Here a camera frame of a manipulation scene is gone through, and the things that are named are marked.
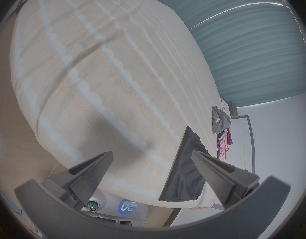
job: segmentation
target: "light strip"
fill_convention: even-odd
[[[240,8],[240,7],[248,6],[248,5],[261,4],[261,3],[269,3],[269,4],[276,4],[276,5],[281,5],[281,6],[283,6],[283,4],[277,3],[277,2],[252,2],[252,3],[247,3],[247,4],[239,5],[239,6],[236,6],[236,7],[234,7],[234,8],[230,8],[230,9],[228,9],[228,10],[222,11],[222,12],[220,12],[220,13],[218,13],[218,14],[215,14],[215,15],[213,15],[213,16],[211,16],[211,17],[205,19],[205,20],[203,20],[202,22],[200,22],[200,23],[198,23],[197,25],[195,25],[195,26],[193,26],[192,28],[190,28],[189,30],[192,30],[193,28],[197,27],[199,24],[202,24],[203,22],[205,22],[205,21],[207,21],[207,20],[209,20],[209,19],[211,19],[211,18],[214,18],[215,16],[217,16],[217,15],[219,15],[219,14],[222,14],[222,13],[224,13],[224,12],[227,12],[227,11],[230,11],[230,10],[233,10],[233,9],[237,9],[237,8]]]

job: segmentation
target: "white wall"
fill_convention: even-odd
[[[274,175],[291,185],[280,212],[259,237],[263,239],[284,221],[306,188],[306,93],[237,110],[250,118],[260,182]]]

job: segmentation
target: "white patterned fabric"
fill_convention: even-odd
[[[213,156],[211,108],[222,107],[187,27],[155,0],[29,0],[17,16],[12,84],[39,143],[69,168],[105,151],[99,188],[149,205],[163,190],[186,126]]]

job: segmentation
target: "teal curtain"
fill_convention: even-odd
[[[188,29],[254,2],[283,0],[158,0]],[[286,6],[255,4],[219,14],[191,29],[228,103],[247,106],[306,91],[306,46]]]

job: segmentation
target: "wooden floor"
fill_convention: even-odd
[[[9,50],[14,14],[0,28],[0,188],[21,211],[14,189],[34,178],[42,182],[48,176],[65,170],[48,151],[42,148],[22,115],[11,84]],[[161,227],[173,209],[149,206],[145,227]],[[33,233],[36,228],[26,214],[15,216]]]

